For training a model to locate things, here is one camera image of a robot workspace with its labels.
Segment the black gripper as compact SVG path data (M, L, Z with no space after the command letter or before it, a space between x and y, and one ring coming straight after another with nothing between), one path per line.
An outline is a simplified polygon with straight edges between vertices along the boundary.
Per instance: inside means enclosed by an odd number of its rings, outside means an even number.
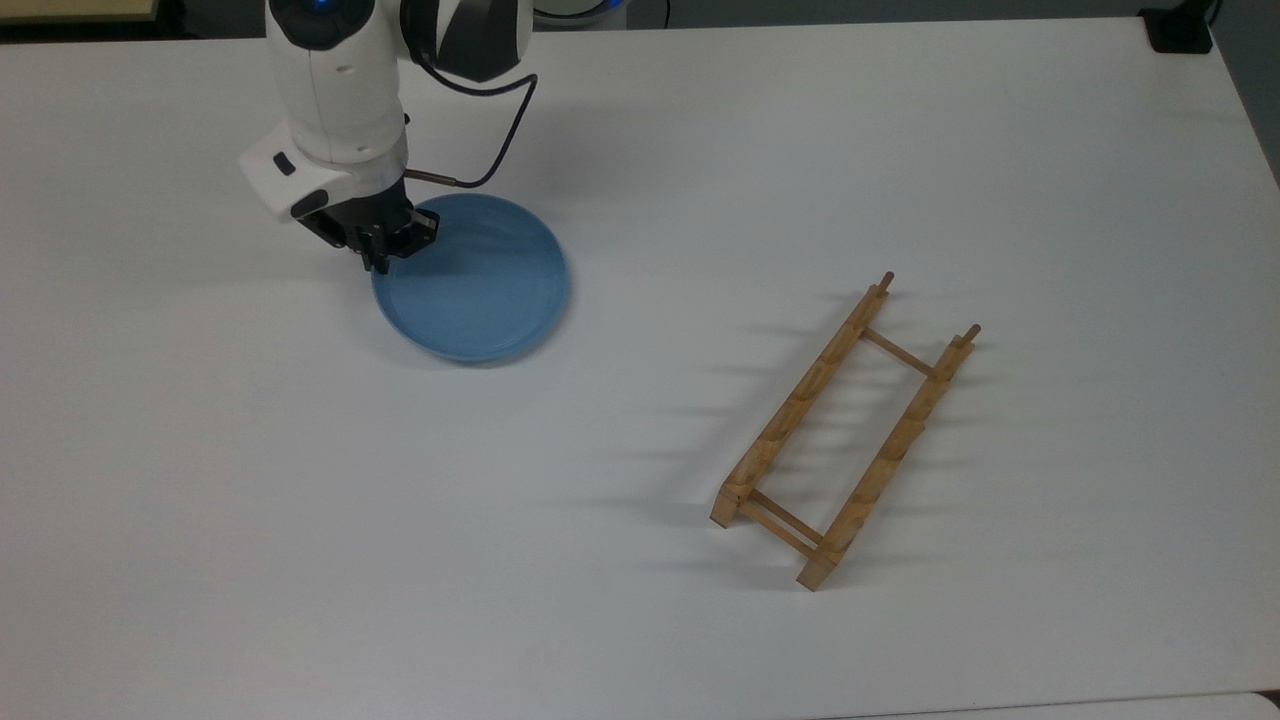
M390 251L411 258L434 243L440 217L413 208L401 177L388 188L366 197L332 202L316 190L294 204L294 219L335 249L362 251L365 269L385 275Z

